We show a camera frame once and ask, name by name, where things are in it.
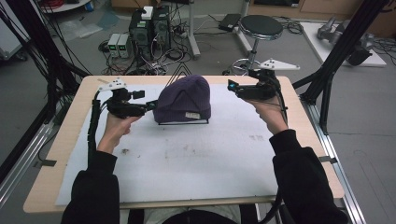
hat label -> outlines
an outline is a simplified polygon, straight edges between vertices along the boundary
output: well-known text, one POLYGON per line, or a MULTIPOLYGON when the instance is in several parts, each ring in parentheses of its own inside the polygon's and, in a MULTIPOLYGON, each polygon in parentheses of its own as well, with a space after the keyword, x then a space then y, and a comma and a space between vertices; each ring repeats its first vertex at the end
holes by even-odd
POLYGON ((201 115, 198 113, 186 112, 186 118, 189 119, 200 119, 201 115))

black sweatshirt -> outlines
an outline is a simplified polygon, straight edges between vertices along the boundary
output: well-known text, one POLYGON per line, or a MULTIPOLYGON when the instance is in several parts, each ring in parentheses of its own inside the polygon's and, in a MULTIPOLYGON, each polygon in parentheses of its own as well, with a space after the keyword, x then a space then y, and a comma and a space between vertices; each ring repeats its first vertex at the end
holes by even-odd
MULTIPOLYGON (((294 130, 278 133, 270 142, 276 154, 276 181, 294 221, 347 223, 347 216, 334 205, 326 174, 312 148, 301 147, 294 130)), ((119 182, 113 175, 116 160, 97 151, 88 169, 78 173, 63 224, 120 223, 119 182)))

knit hat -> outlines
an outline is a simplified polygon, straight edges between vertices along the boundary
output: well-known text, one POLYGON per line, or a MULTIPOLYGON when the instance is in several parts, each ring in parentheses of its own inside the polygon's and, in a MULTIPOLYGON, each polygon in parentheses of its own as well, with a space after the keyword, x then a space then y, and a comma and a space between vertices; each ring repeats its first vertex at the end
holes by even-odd
POLYGON ((158 123, 210 119, 210 88, 199 75, 180 78, 165 87, 153 110, 158 123))

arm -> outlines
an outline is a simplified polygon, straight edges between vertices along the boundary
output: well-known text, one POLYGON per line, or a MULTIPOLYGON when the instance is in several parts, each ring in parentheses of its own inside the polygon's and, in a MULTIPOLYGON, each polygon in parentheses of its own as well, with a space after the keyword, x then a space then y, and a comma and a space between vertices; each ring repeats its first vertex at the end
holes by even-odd
POLYGON ((327 176, 311 147, 301 147, 289 130, 279 101, 248 101, 274 135, 271 145, 276 181, 285 205, 296 223, 347 223, 347 216, 333 202, 327 176))
POLYGON ((120 223, 119 181, 113 175, 117 157, 114 147, 130 132, 139 118, 118 119, 108 113, 105 133, 86 171, 80 171, 73 183, 72 200, 62 223, 120 223))

round stool seat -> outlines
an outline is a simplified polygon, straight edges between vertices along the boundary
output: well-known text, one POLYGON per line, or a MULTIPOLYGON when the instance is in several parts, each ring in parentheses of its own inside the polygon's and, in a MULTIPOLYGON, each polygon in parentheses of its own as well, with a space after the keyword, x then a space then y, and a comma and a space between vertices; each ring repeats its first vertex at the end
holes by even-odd
POLYGON ((279 21, 262 15, 246 16, 239 22, 245 35, 257 39, 274 40, 282 35, 283 27, 279 21))

